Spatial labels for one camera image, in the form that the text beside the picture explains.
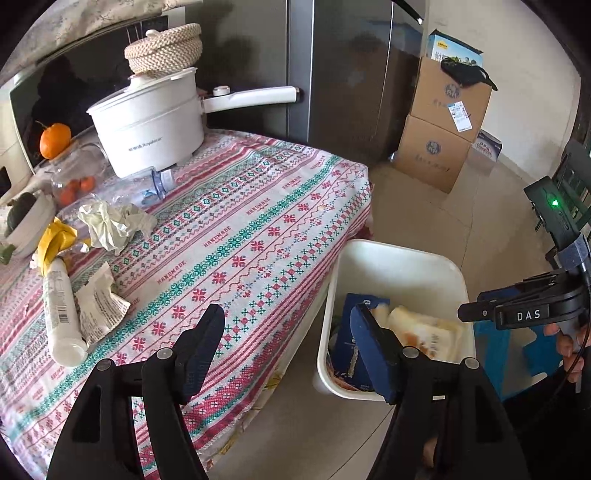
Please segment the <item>person's right hand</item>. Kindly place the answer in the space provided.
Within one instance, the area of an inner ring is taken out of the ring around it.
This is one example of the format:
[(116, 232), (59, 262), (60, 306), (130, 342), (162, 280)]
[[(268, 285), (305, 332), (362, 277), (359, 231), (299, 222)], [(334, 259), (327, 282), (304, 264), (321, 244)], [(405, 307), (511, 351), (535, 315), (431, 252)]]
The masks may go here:
[(547, 324), (544, 326), (545, 336), (556, 336), (556, 347), (558, 353), (563, 358), (563, 368), (568, 373), (568, 381), (576, 383), (581, 377), (584, 368), (585, 360), (583, 355), (578, 355), (575, 352), (575, 342), (573, 339), (565, 335), (558, 324)]

